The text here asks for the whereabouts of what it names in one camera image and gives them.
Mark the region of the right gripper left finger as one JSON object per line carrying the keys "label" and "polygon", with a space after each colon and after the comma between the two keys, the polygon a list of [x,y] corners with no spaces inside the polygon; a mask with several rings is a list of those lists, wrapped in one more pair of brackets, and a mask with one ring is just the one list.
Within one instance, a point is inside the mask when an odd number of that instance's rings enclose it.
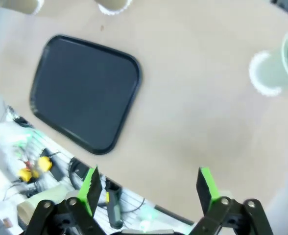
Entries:
{"label": "right gripper left finger", "polygon": [[29,235],[67,235],[76,228],[81,235],[101,235],[103,229],[94,219],[102,192],[98,168],[89,169],[77,196],[38,203],[28,224]]}

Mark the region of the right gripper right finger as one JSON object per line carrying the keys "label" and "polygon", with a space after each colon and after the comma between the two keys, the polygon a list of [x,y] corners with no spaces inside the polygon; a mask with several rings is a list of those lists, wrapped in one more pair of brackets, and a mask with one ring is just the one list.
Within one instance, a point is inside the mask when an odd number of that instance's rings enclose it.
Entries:
{"label": "right gripper right finger", "polygon": [[196,191],[203,217],[191,235],[217,235],[222,228],[231,228],[236,235],[273,234],[261,202],[251,198],[239,203],[221,196],[209,168],[198,169]]}

